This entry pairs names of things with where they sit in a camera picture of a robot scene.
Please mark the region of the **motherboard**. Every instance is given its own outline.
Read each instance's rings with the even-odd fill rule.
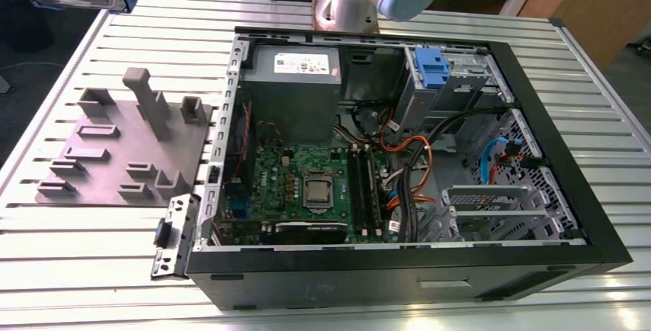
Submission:
[[[321,243],[390,241],[379,190],[387,164],[386,153],[369,146],[259,147],[251,196],[229,199],[234,219],[222,222],[222,232],[243,246],[306,244],[313,236]]]

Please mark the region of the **slotted aluminum worktable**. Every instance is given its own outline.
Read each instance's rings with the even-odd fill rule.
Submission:
[[[167,101],[198,95],[221,106],[237,25],[309,29],[311,6],[139,0],[130,15],[99,14],[0,171],[0,325],[190,331],[251,324],[374,331],[651,328],[649,135],[573,37],[547,20],[427,12],[407,23],[381,21],[381,29],[513,45],[635,260],[609,275],[567,281],[514,302],[222,313],[190,281],[150,281],[154,230],[166,209],[37,204],[38,180],[82,115],[75,103],[83,88],[110,88],[114,98],[134,99],[121,80],[127,67],[142,66]]]

